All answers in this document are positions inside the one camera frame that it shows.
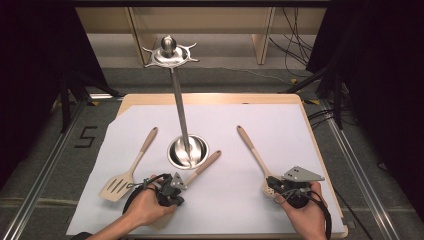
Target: black cloth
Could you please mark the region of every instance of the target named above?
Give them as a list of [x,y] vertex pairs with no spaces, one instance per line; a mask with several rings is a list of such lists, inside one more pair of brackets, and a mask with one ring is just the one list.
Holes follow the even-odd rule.
[[91,233],[82,232],[75,235],[73,238],[71,238],[71,240],[84,240],[91,237],[91,235],[92,235]]

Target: metal pole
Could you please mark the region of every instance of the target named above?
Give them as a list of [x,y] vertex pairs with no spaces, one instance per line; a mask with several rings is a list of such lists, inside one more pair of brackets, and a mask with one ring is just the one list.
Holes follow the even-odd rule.
[[180,81],[178,76],[178,69],[170,68],[169,71],[171,73],[172,84],[174,85],[174,96],[175,96],[175,102],[177,103],[177,111],[178,111],[178,117],[180,119],[181,132],[183,134],[184,148],[187,152],[187,155],[190,156],[190,144],[188,141],[187,123],[186,123],[185,114],[184,114],[184,104],[183,104],[183,98],[181,96],[181,87],[180,87]]

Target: wooden spoon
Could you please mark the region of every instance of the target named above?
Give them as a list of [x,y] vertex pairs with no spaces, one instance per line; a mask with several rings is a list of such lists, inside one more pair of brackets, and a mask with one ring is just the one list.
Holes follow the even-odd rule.
[[256,151],[255,146],[253,145],[252,141],[250,140],[249,136],[247,135],[246,131],[241,127],[241,126],[237,126],[237,132],[239,133],[241,139],[243,139],[244,143],[247,145],[247,147],[250,149],[250,151],[252,152],[253,156],[255,157],[256,161],[259,163],[259,165],[262,168],[262,171],[264,172],[264,176],[265,176],[265,180],[262,183],[262,192],[264,192],[264,194],[269,197],[269,198],[274,198],[274,189],[268,187],[268,184],[266,182],[266,179],[269,176],[273,176],[275,178],[278,178],[281,180],[281,177],[272,174],[268,168],[266,167],[264,161],[262,160],[261,156],[259,155],[258,151]]
[[[202,165],[200,165],[200,167],[197,168],[196,171],[187,178],[187,180],[184,181],[184,185],[188,186],[197,176],[199,176],[203,171],[205,171],[206,168],[208,168],[212,163],[214,163],[219,158],[219,156],[221,156],[220,150],[210,155],[208,159],[206,159],[206,161]],[[156,231],[161,230],[162,228],[166,226],[166,224],[168,224],[172,216],[174,216],[174,213],[171,213],[159,218],[154,223],[150,224],[149,227]]]

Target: metal stand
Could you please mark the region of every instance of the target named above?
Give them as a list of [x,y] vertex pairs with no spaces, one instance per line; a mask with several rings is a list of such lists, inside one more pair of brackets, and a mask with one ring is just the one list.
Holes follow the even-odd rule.
[[199,61],[190,57],[190,48],[195,45],[196,44],[189,47],[177,45],[175,39],[168,35],[162,38],[161,48],[155,50],[143,48],[143,50],[152,53],[152,61],[145,67],[159,66],[169,68],[171,74],[182,136],[178,137],[170,144],[168,148],[168,158],[174,166],[181,169],[196,168],[200,166],[209,155],[209,147],[206,141],[199,136],[188,134],[177,69],[178,66],[186,62]]

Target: slotted spatula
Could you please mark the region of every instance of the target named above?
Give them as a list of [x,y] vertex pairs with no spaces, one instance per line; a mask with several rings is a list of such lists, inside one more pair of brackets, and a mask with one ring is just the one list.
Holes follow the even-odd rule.
[[158,132],[157,127],[154,127],[150,131],[149,135],[147,135],[147,138],[143,143],[143,146],[140,149],[140,152],[135,158],[133,164],[131,165],[131,168],[124,174],[112,177],[103,187],[103,189],[100,191],[99,193],[100,197],[116,202],[122,196],[124,196],[126,192],[128,192],[129,190],[129,188],[127,188],[128,184],[134,183],[134,179],[133,179],[134,170],[137,167],[138,163],[140,162],[141,157],[143,157],[144,153],[146,152],[147,148],[149,148],[150,144],[153,142],[153,139],[155,139],[157,132]]

